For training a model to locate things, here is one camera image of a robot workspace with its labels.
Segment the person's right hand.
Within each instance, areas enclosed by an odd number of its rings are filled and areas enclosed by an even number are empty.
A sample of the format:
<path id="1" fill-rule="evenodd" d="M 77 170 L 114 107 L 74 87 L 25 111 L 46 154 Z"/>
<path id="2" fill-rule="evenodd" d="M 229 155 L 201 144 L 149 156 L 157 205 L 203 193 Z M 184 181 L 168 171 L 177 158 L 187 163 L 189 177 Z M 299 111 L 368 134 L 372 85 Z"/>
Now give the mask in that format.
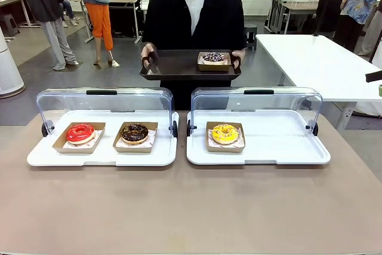
<path id="1" fill-rule="evenodd" d="M 147 42 L 141 51 L 142 66 L 146 70 L 148 70 L 155 58 L 156 58 L 156 47 L 152 43 Z"/>

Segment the person's left hand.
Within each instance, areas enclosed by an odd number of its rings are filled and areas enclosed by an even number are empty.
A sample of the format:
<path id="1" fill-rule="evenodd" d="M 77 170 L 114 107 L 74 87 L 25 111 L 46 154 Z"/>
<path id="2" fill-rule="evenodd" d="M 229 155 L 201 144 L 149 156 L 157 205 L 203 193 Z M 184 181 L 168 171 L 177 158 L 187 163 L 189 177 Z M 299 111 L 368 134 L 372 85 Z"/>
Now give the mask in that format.
<path id="1" fill-rule="evenodd" d="M 237 69 L 245 57 L 245 49 L 235 50 L 231 52 L 231 63 L 235 69 Z"/>

